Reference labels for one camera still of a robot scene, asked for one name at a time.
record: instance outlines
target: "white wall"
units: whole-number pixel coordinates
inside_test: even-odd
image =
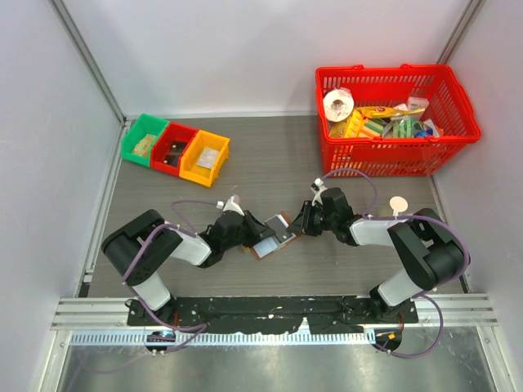
[[[431,63],[466,0],[65,0],[123,112],[315,111],[320,66]]]
[[[486,291],[523,369],[523,2],[490,0],[451,60],[482,139],[436,175],[450,222],[472,252],[470,281]]]
[[[34,389],[118,132],[48,2],[0,6],[0,390]]]

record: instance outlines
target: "small box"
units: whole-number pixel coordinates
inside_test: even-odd
[[[150,151],[152,150],[155,141],[162,134],[168,124],[169,121],[164,120],[163,118],[142,114],[136,122],[132,124],[131,129],[129,129],[129,132],[122,139],[122,158],[128,161],[133,161],[142,166],[150,167]],[[132,151],[136,145],[147,135],[155,136],[151,146],[149,147],[147,156],[141,157],[140,155],[133,154]]]

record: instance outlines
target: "plastic storage bin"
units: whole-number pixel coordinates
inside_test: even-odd
[[[212,168],[197,164],[204,149],[218,151]],[[218,178],[221,165],[229,158],[229,139],[206,131],[199,131],[181,157],[180,177],[210,187]]]
[[[151,149],[168,124],[169,121],[164,120],[163,118],[142,114],[122,139],[122,158],[149,167]],[[132,150],[135,148],[138,142],[145,137],[145,135],[156,136],[153,144],[149,147],[147,157],[141,157],[139,155],[133,154]]]
[[[161,172],[179,176],[181,157],[198,132],[198,129],[170,122],[154,143],[150,153],[150,166]]]
[[[432,118],[444,134],[437,138],[334,139],[329,136],[323,98],[339,87],[351,90],[355,106],[396,106],[409,96],[427,98],[430,105],[422,120]],[[471,102],[448,65],[319,68],[315,94],[324,173],[350,167],[371,176],[429,176],[481,137]],[[357,175],[340,172],[336,176]]]

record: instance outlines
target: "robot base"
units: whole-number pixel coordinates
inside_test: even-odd
[[[160,312],[167,317],[174,310],[179,325],[206,323],[207,333],[223,334],[293,333],[304,318],[312,334],[354,333],[363,331],[359,324],[398,323],[400,312],[402,323],[418,322],[415,305],[410,301],[398,306],[394,314],[376,318],[372,313],[374,300],[358,296],[178,297],[168,307],[165,311],[161,308],[157,315]],[[136,300],[131,300],[127,324],[157,325]]]

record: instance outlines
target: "yellow package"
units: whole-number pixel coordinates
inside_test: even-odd
[[[134,149],[132,149],[132,153],[147,158],[149,147],[153,144],[154,139],[156,139],[155,135],[145,135],[145,137],[135,145]]]
[[[363,127],[365,120],[363,114],[357,110],[353,110],[351,116],[347,119],[348,124],[345,129],[343,137],[359,137],[361,128]]]
[[[345,135],[345,128],[347,125],[347,122],[349,121],[349,118],[346,118],[345,120],[342,120],[340,122],[336,122],[333,127],[330,130],[329,136],[330,137],[343,137]]]
[[[387,108],[385,106],[361,106],[355,108],[354,111],[359,111],[366,118],[388,118],[396,116],[409,116],[413,114],[421,114],[425,111],[425,108],[416,110],[400,110],[394,108]]]

